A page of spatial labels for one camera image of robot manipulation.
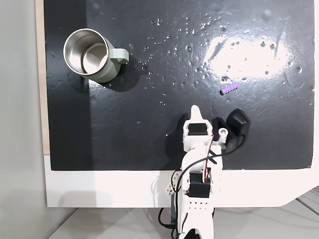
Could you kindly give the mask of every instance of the white wall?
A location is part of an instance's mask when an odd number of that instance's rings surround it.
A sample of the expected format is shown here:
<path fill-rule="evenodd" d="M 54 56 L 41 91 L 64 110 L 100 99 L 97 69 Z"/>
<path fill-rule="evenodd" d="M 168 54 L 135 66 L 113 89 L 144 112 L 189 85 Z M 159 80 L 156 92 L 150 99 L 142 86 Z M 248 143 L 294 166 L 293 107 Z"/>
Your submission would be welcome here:
<path fill-rule="evenodd" d="M 1 0 L 0 22 L 0 239 L 46 239 L 74 209 L 46 207 L 34 0 Z"/>

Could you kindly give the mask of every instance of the wooden board edge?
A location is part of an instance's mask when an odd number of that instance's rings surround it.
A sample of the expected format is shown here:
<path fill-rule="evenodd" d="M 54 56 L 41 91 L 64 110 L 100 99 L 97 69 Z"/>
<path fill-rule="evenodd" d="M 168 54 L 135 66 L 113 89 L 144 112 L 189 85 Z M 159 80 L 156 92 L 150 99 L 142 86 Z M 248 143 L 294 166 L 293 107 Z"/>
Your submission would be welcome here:
<path fill-rule="evenodd" d="M 46 58 L 45 58 L 45 35 L 44 35 L 44 5 L 43 0 L 35 0 L 35 24 L 36 44 L 38 57 L 38 79 L 41 110 L 41 128 L 43 154 L 50 154 L 49 120 L 46 91 Z"/>

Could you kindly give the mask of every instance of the black mat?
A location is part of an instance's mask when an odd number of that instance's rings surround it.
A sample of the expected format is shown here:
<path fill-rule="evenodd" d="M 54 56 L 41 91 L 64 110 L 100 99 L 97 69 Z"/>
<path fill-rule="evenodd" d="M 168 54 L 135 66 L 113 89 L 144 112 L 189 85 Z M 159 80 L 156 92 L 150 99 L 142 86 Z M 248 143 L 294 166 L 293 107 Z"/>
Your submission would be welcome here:
<path fill-rule="evenodd" d="M 193 104 L 209 120 L 241 108 L 252 121 L 246 145 L 224 158 L 224 169 L 311 166 L 313 1 L 44 3 L 52 170 L 177 169 L 180 126 Z M 86 27 L 131 54 L 107 84 L 64 62 L 66 38 Z M 221 96 L 232 81 L 240 87 Z"/>

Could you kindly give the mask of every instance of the red wire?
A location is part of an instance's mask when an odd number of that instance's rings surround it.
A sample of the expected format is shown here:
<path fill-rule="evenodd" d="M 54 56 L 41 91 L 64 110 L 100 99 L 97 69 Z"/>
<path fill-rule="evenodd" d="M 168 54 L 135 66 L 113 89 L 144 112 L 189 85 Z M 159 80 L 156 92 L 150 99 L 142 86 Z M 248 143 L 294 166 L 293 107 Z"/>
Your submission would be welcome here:
<path fill-rule="evenodd" d="M 210 151 L 211 145 L 213 144 L 213 140 L 214 140 L 214 135 L 212 136 L 211 141 L 210 141 L 210 144 L 209 144 L 209 148 L 208 148 L 208 152 L 207 152 L 207 157 L 209 156 L 209 151 Z M 205 170 L 204 170 L 204 173 L 205 173 L 205 182 L 207 182 L 207 176 L 208 176 L 208 173 L 207 173 L 207 163 L 208 163 L 208 160 L 205 161 Z"/>

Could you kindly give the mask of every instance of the mug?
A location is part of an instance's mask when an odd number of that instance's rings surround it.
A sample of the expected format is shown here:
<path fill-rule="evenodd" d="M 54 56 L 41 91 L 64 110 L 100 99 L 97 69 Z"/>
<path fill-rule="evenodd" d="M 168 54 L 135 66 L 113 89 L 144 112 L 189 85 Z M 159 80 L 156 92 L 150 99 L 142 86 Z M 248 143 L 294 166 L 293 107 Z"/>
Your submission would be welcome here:
<path fill-rule="evenodd" d="M 63 56 L 75 73 L 96 81 L 108 82 L 129 62 L 129 53 L 114 46 L 95 30 L 84 28 L 73 32 L 65 41 Z"/>

